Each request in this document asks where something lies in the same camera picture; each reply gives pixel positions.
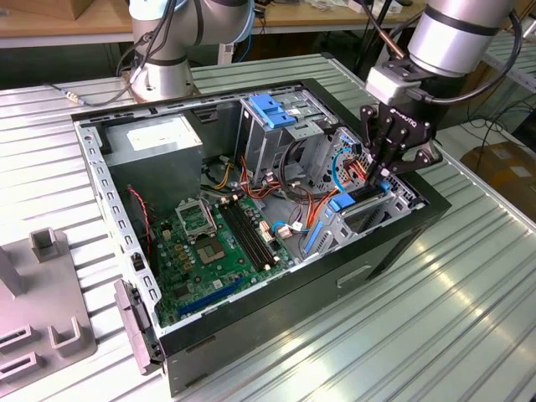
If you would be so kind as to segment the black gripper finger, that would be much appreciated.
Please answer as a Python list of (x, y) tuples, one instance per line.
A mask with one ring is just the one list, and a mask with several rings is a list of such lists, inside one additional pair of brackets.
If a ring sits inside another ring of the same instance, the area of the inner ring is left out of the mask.
[(372, 158), (366, 173), (367, 183), (375, 185), (394, 155), (389, 135), (394, 128), (394, 107), (385, 104), (366, 105), (360, 111), (363, 144)]
[(436, 129), (431, 128), (431, 138), (423, 145), (414, 148), (405, 148), (405, 145), (393, 144), (394, 155), (390, 166), (384, 169), (390, 175), (414, 172), (427, 168), (443, 160), (443, 156), (435, 149), (433, 140)]

